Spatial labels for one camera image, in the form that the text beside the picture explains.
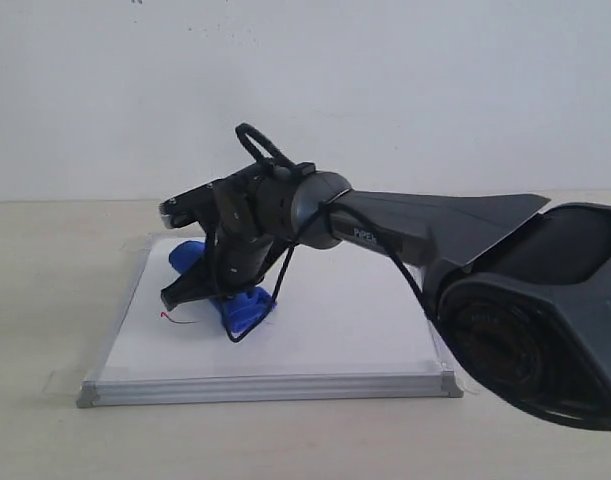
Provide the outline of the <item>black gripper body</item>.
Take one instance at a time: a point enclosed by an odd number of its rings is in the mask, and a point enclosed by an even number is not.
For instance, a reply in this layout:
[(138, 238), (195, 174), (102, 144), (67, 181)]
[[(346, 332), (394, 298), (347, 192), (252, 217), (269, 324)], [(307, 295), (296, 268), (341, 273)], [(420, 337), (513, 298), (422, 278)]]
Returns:
[(280, 235), (281, 187), (260, 172), (237, 172), (214, 181), (207, 197), (215, 222), (215, 287), (224, 294), (244, 291), (272, 265), (267, 256)]

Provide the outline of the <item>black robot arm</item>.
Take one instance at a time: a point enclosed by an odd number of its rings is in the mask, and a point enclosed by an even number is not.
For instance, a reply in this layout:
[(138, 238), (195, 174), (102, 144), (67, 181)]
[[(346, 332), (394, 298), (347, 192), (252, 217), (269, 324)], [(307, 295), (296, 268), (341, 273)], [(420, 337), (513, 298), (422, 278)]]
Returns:
[(306, 167), (247, 167), (161, 203), (207, 247), (162, 290), (167, 308), (251, 289), (298, 246), (390, 258), (460, 366), (540, 420), (611, 432), (611, 205), (536, 194), (368, 192)]

